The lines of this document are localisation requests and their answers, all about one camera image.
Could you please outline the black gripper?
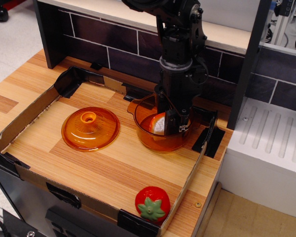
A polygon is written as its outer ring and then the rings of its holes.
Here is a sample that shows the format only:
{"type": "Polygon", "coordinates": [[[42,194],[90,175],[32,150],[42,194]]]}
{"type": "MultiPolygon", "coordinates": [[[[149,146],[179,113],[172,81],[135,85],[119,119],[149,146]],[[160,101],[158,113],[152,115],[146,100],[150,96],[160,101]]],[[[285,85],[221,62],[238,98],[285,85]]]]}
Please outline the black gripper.
{"type": "Polygon", "coordinates": [[[192,64],[185,68],[161,65],[161,81],[155,87],[157,113],[165,112],[165,135],[188,131],[189,111],[194,97],[201,94],[208,78],[207,67],[192,64]]]}

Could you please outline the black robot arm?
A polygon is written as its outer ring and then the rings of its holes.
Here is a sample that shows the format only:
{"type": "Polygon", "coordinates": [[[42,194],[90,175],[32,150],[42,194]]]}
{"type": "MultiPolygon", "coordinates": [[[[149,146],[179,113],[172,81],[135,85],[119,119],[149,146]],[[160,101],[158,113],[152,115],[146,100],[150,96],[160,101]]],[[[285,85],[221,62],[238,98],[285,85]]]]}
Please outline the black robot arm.
{"type": "Polygon", "coordinates": [[[200,2],[125,0],[124,4],[156,17],[162,46],[161,79],[154,89],[157,112],[165,113],[164,135],[185,132],[189,128],[192,100],[201,94],[209,74],[200,54],[207,39],[202,29],[200,2]]]}

